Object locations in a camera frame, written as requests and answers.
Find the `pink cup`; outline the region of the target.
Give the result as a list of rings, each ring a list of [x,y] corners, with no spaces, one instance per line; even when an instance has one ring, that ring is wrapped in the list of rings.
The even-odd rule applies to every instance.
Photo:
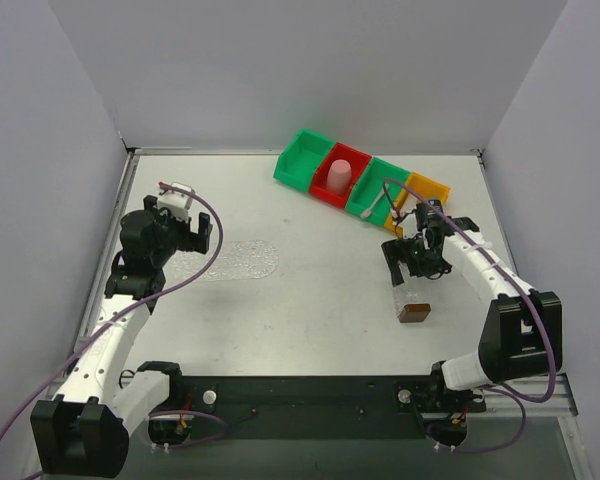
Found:
[[[352,168],[350,163],[344,159],[334,160],[327,173],[325,187],[335,195],[343,195],[350,185],[351,178]]]

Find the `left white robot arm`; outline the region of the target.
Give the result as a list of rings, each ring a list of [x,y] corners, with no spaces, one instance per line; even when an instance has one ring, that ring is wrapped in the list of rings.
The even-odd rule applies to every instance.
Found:
[[[118,381],[158,299],[171,291],[165,265],[176,252],[216,259],[220,248],[210,244],[211,235],[222,232],[212,207],[181,184],[161,185],[142,209],[121,218],[102,317],[65,366],[68,375],[54,397],[37,401],[30,415],[43,473],[114,478],[148,415],[182,405],[185,387],[175,364],[148,364],[125,388]]]

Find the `clear rack with brown ends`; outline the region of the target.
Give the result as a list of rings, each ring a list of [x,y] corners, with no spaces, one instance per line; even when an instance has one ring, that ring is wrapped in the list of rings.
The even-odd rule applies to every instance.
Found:
[[[419,278],[404,278],[392,287],[396,317],[400,324],[423,323],[432,312],[427,298],[426,282]]]

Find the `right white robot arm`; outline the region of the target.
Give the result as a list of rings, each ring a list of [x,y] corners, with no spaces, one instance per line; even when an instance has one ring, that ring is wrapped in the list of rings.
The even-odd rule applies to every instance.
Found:
[[[458,273],[488,306],[476,350],[442,362],[444,386],[465,391],[499,385],[527,402],[548,401],[563,364],[559,297],[518,277],[470,218],[446,216],[437,200],[418,204],[415,217],[415,235],[381,246],[393,286],[406,277],[438,280]]]

